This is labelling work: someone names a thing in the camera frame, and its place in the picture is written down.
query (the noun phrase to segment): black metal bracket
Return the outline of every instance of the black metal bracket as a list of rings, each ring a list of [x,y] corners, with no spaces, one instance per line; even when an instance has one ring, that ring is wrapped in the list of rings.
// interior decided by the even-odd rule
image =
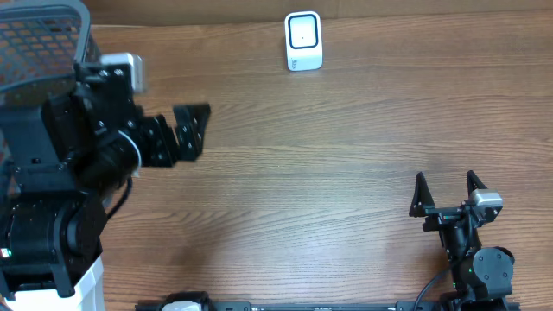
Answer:
[[[179,140],[179,160],[195,161],[204,148],[204,134],[211,114],[209,104],[182,105],[173,108]]]

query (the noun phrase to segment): wooden table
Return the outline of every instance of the wooden table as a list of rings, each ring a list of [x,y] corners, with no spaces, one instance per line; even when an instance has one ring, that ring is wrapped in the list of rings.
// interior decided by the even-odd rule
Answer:
[[[473,169],[505,208],[480,230],[516,256],[527,309],[553,300],[553,11],[323,22],[325,62],[290,73],[281,22],[95,29],[148,62],[149,114],[208,101],[203,156],[144,169],[102,235],[109,310],[182,290],[216,300],[413,300],[447,264],[409,218]],[[451,290],[441,282],[428,298]]]

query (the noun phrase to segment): gray basket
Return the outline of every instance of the gray basket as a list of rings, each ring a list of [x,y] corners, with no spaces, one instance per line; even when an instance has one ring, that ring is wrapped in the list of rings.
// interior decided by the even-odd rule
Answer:
[[[90,13],[77,0],[34,0],[0,6],[0,92],[73,73],[96,62]]]

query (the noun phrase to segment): white device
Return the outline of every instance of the white device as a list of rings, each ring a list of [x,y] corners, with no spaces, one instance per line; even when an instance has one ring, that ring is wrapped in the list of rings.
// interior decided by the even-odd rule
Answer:
[[[322,66],[321,18],[314,11],[290,13],[284,20],[286,56],[290,71]]]
[[[132,91],[138,94],[146,92],[146,70],[142,57],[131,53],[104,54],[100,56],[100,64],[130,65],[130,84],[132,86]]]

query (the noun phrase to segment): wood grain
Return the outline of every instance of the wood grain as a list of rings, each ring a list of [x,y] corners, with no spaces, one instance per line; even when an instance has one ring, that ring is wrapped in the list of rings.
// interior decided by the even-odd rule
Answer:
[[[325,21],[325,63],[309,73],[286,70],[280,22],[95,29],[105,53],[145,57],[148,113],[213,109],[200,160],[144,169],[106,227],[108,308],[192,289],[414,299],[446,263],[408,217],[416,172],[452,206],[469,169],[505,198],[480,238],[516,255],[511,298],[553,307],[552,23],[552,11]]]
[[[85,0],[84,3],[96,24],[142,26],[281,22],[290,12],[301,10],[314,10],[328,19],[553,9],[550,0]]]

